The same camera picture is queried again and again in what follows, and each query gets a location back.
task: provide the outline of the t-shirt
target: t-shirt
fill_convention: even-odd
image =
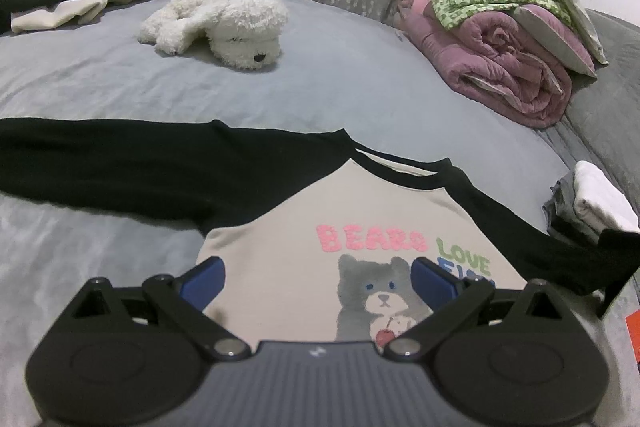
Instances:
[[[431,311],[410,266],[519,289],[540,277],[611,300],[640,265],[640,235],[566,245],[477,190],[449,159],[375,152],[345,130],[210,123],[0,120],[0,190],[80,208],[191,219],[226,282],[205,312],[263,339],[374,341]]]

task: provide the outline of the round pad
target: round pad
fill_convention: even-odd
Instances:
[[[129,425],[180,405],[202,377],[196,350],[178,333],[140,328],[50,332],[26,368],[41,415],[72,425]]]
[[[458,333],[436,353],[436,379],[454,406],[495,426],[574,425],[590,418],[608,372],[586,334],[487,328]]]

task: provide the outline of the white stuffed dog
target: white stuffed dog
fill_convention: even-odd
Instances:
[[[280,55],[287,22],[279,0],[171,0],[140,27],[138,40],[168,55],[181,55],[206,36],[216,57],[235,68],[258,70]]]

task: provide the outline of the pink blanket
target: pink blanket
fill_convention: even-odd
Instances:
[[[571,79],[556,58],[513,18],[487,11],[447,31],[431,4],[401,8],[402,29],[447,85],[528,127],[548,127],[564,113]]]

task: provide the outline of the bear graphic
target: bear graphic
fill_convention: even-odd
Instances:
[[[409,263],[401,257],[393,257],[391,263],[375,263],[343,254],[338,270],[342,309],[336,341],[371,339],[382,349],[432,313],[414,292]]]

